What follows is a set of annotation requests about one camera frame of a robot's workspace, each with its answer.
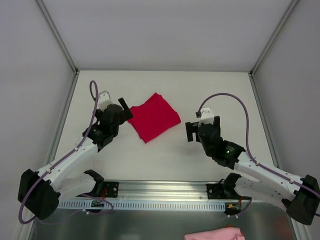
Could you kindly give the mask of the red t-shirt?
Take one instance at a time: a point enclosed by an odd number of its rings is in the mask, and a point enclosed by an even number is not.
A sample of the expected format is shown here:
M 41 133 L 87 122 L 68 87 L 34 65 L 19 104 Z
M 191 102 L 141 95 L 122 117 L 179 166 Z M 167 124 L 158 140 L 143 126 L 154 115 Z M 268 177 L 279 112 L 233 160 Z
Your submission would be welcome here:
M 181 123 L 179 114 L 156 92 L 142 105 L 132 106 L 130 111 L 133 118 L 128 122 L 144 143 Z

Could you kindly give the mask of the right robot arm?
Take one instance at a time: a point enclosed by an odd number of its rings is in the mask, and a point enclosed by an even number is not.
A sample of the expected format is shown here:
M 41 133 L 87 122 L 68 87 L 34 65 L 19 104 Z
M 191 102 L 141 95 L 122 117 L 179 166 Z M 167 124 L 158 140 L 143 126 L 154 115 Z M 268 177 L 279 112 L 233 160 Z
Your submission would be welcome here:
M 250 197 L 273 204 L 292 219 L 311 225 L 320 205 L 320 186 L 315 177 L 300 177 L 262 163 L 244 147 L 221 137 L 220 118 L 207 123 L 186 122 L 188 142 L 201 143 L 205 154 L 218 165 L 236 170 L 225 179 L 221 192 L 228 198 Z

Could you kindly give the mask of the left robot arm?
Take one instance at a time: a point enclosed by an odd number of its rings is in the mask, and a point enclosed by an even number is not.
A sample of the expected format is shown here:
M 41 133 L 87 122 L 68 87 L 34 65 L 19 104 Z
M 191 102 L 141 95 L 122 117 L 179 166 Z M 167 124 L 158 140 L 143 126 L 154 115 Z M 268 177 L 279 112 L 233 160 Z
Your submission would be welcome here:
M 118 135 L 120 125 L 133 118 L 125 100 L 119 98 L 118 101 L 114 104 L 108 96 L 98 97 L 98 108 L 93 112 L 96 122 L 83 132 L 83 138 L 70 152 L 37 171 L 27 169 L 21 175 L 17 197 L 20 212 L 27 208 L 35 218 L 45 220 L 62 201 L 81 195 L 101 197 L 105 194 L 104 178 L 96 171 L 85 170 L 73 179 L 68 175 L 93 159 Z

